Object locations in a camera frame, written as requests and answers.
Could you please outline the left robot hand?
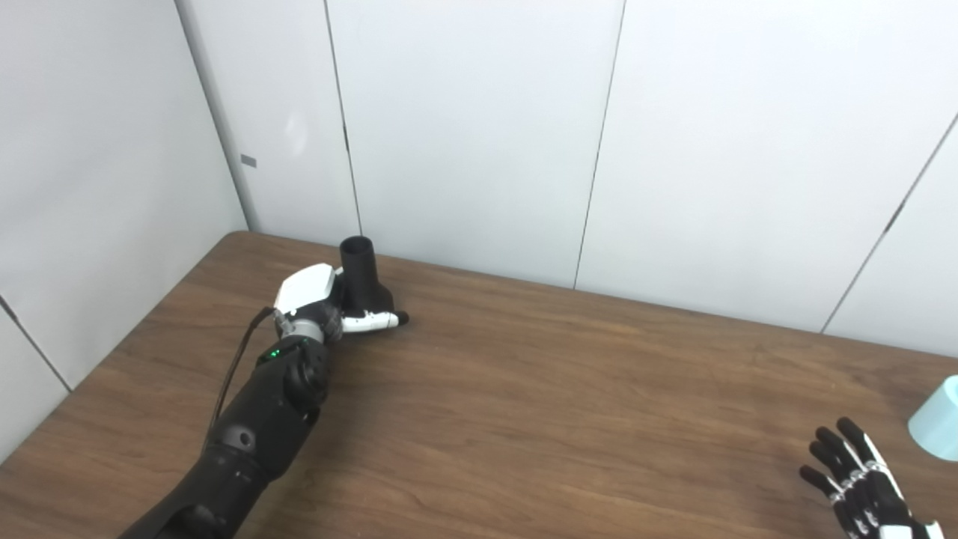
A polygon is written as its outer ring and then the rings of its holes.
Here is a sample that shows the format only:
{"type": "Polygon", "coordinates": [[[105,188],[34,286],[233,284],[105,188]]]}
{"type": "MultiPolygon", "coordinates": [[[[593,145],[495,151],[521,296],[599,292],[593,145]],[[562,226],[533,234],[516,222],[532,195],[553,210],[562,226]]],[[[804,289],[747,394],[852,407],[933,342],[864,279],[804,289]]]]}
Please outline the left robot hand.
{"type": "Polygon", "coordinates": [[[274,307],[279,338],[298,335],[318,342],[393,329],[410,320],[380,283],[373,256],[346,258],[338,269],[318,264],[299,270],[281,283],[274,307]]]}

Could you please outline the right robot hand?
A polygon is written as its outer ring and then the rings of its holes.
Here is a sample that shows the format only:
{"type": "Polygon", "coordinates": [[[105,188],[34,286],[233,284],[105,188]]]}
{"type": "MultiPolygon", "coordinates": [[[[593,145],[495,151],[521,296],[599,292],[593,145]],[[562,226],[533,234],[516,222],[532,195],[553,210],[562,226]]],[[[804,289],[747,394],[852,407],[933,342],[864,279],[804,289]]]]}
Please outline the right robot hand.
{"type": "Polygon", "coordinates": [[[818,427],[808,445],[827,471],[803,465],[799,475],[827,499],[847,538],[943,538],[939,522],[923,522],[911,511],[885,458],[849,417],[835,428],[818,427]]]}

